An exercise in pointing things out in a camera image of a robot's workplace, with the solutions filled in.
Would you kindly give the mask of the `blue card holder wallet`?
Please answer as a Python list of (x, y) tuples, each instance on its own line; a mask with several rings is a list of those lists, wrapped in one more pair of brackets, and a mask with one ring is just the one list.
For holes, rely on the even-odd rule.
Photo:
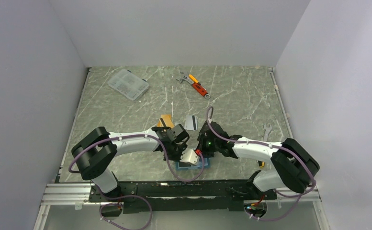
[(175, 163), (175, 168), (177, 171), (181, 170), (200, 170), (202, 167), (205, 169), (210, 168), (210, 159), (209, 158), (204, 158), (204, 164), (202, 159), (199, 159), (198, 164), (192, 165), (192, 164), (187, 164), (184, 162), (176, 162)]

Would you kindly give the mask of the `silver grey card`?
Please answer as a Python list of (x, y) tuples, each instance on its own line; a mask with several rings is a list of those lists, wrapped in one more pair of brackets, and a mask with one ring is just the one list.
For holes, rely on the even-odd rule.
[(195, 115), (187, 115), (185, 119), (184, 128), (188, 131), (198, 130), (198, 117)]

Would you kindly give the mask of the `orange credit cards stack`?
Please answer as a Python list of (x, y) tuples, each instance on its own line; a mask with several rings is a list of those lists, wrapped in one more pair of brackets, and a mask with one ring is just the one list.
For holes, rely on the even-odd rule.
[(169, 127), (169, 128), (174, 128), (175, 125), (172, 122), (172, 116), (171, 114), (164, 114), (161, 115), (157, 127)]

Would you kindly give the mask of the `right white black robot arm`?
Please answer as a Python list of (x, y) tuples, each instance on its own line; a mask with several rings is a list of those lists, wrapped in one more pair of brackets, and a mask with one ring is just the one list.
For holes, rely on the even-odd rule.
[(247, 180), (247, 194), (258, 199), (265, 192), (287, 187), (298, 194), (314, 184), (318, 162), (293, 138), (282, 142), (263, 142), (242, 135), (228, 135), (216, 122), (205, 122), (198, 135), (202, 154), (216, 152), (234, 159), (254, 159), (271, 166), (257, 170)]

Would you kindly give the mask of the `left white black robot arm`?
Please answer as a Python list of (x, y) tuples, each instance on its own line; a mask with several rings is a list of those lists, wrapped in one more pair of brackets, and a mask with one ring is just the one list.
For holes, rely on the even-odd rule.
[(164, 153), (164, 160), (179, 162), (189, 138), (182, 125), (173, 128), (155, 126), (142, 132), (123, 134), (108, 132), (100, 126), (72, 148), (74, 159), (68, 170), (79, 173), (83, 180), (93, 181), (106, 200), (114, 201), (121, 192), (118, 179), (108, 169), (114, 157), (140, 151), (160, 151)]

